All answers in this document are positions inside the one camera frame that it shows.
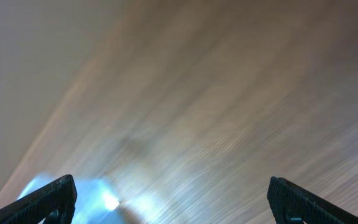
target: brown wooden surface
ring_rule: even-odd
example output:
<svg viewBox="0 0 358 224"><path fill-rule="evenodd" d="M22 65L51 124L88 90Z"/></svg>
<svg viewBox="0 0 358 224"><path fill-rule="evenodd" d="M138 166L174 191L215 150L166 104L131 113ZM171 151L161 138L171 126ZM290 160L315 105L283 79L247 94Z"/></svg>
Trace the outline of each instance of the brown wooden surface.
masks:
<svg viewBox="0 0 358 224"><path fill-rule="evenodd" d="M150 223L273 223L272 175L358 216L358 1L134 1L0 193L107 178Z"/></svg>

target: blurry blue object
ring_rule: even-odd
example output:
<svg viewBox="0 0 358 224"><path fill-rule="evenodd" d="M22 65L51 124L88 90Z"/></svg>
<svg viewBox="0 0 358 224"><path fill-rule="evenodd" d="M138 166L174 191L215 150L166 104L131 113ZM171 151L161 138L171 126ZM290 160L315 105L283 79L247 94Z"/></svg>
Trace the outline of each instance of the blurry blue object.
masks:
<svg viewBox="0 0 358 224"><path fill-rule="evenodd" d="M49 184L54 178L40 174L31 180L17 199ZM116 194L103 179L75 180L77 200L73 224L85 223L124 223L115 210L119 205Z"/></svg>

